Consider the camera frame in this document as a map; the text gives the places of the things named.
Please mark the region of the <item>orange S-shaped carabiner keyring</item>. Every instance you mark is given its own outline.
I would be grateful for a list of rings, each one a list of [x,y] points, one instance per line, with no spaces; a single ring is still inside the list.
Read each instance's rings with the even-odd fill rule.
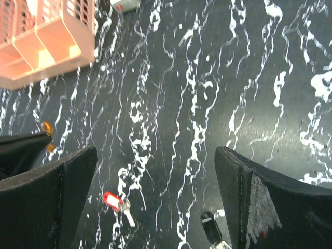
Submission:
[[[52,139],[52,136],[53,136],[53,129],[50,125],[50,123],[48,122],[42,122],[41,123],[41,128],[44,132],[47,133],[47,135]],[[50,141],[48,143],[48,145],[46,146],[46,150],[49,152],[49,153],[52,153],[55,149],[55,146],[53,145],[52,141]]]

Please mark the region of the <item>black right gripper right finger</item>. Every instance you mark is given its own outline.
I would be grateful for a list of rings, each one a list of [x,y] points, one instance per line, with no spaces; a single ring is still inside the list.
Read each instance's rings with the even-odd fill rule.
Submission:
[[[215,170],[233,248],[331,248],[331,190],[222,146]]]

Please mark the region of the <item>silver key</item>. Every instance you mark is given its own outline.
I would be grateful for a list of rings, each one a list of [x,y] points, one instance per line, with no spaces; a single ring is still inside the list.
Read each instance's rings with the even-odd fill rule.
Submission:
[[[129,222],[129,225],[131,227],[135,227],[135,221],[130,213],[130,208],[131,208],[131,203],[129,201],[128,198],[123,199],[120,203],[119,203],[119,209],[121,212],[124,213],[124,215],[127,217],[127,220]]]

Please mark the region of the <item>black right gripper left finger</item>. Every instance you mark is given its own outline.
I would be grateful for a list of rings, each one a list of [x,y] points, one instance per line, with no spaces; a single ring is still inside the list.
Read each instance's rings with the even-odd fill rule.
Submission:
[[[97,164],[88,146],[1,181],[1,248],[70,248]]]

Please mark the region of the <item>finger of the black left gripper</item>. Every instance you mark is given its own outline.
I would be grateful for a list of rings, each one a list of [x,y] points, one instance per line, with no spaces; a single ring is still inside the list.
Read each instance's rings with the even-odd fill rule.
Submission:
[[[46,132],[1,136],[1,179],[30,170],[50,142],[51,137]]]

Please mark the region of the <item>red key tag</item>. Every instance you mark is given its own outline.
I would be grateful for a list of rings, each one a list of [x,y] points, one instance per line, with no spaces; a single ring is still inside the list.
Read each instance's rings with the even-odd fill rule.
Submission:
[[[103,194],[103,201],[115,211],[120,211],[123,205],[123,200],[111,192],[105,192]]]

